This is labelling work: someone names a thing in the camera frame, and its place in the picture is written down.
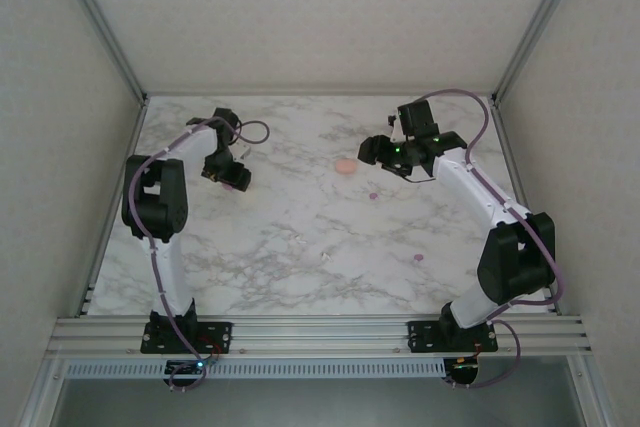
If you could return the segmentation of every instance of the gray floor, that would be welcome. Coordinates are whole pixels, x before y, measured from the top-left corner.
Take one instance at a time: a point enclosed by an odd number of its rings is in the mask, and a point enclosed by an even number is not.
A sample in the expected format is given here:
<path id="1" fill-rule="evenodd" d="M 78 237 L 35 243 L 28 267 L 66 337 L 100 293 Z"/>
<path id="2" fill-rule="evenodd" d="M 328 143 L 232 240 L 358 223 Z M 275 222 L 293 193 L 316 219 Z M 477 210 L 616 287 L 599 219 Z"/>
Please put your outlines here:
<path id="1" fill-rule="evenodd" d="M 491 377 L 512 359 L 485 359 Z M 161 381 L 67 381 L 57 427 L 582 426 L 567 366 L 524 359 L 488 389 L 451 390 L 441 379 L 209 380 L 187 394 Z"/>

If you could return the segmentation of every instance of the marble surface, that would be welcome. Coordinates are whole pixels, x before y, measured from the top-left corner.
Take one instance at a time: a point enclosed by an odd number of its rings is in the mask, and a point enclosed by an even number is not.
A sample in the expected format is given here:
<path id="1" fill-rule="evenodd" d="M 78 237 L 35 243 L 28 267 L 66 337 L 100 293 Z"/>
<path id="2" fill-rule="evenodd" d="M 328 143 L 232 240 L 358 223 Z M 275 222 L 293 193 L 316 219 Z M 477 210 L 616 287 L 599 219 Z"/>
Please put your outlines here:
<path id="1" fill-rule="evenodd" d="M 254 146 L 245 162 L 253 173 L 247 192 L 199 176 L 187 181 L 182 251 L 198 312 L 435 313 L 471 286 L 484 235 L 442 185 L 409 184 L 362 163 L 351 176 L 334 169 L 336 160 L 355 158 L 366 137 L 389 134 L 387 115 L 411 100 L 152 98 L 136 149 L 141 154 L 164 147 L 187 120 L 216 107 L 271 126 L 269 141 Z M 455 130 L 467 141 L 482 123 L 471 99 L 440 97 L 432 110 L 441 131 Z M 243 133 L 263 135 L 259 126 Z M 510 192 L 493 123 L 475 153 Z M 118 215 L 89 314 L 147 315 L 154 294 L 149 260 Z"/>

